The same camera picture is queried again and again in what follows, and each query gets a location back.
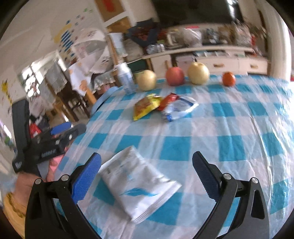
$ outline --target table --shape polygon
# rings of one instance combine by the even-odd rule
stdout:
[[[93,152],[105,162],[134,145],[146,161],[183,185],[148,219],[134,225],[97,175],[78,205],[102,238],[193,238],[215,204],[192,166],[192,154],[198,150],[235,179],[259,179],[270,236],[278,232],[294,207],[293,93],[283,80],[236,77],[234,87],[222,86],[221,76],[214,75],[203,86],[186,82],[171,87],[161,79],[156,89],[132,95],[125,95],[120,87],[90,119],[86,133],[73,142],[58,166],[55,179],[71,174]],[[165,96],[170,92],[194,97],[200,105],[171,123],[164,122],[158,111],[133,122],[133,106],[139,99],[149,93]],[[238,200],[221,234],[228,230]]]

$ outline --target white bottle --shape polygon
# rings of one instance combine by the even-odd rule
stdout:
[[[115,66],[117,70],[117,78],[122,84],[126,94],[133,94],[136,92],[136,86],[133,80],[133,74],[128,67],[127,63],[121,63]]]

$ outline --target white plastic bag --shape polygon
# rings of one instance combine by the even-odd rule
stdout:
[[[183,37],[187,47],[202,46],[202,32],[199,28],[184,28]]]
[[[181,187],[145,162],[134,146],[113,156],[99,173],[134,224],[148,218]]]

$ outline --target orange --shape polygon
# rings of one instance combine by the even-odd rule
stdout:
[[[224,86],[234,86],[236,84],[236,77],[232,72],[225,72],[223,74],[223,85]]]

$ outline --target yellow snack bag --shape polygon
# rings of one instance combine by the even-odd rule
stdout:
[[[134,107],[133,120],[136,121],[156,109],[161,101],[162,97],[157,94],[148,94],[146,97],[139,100]]]

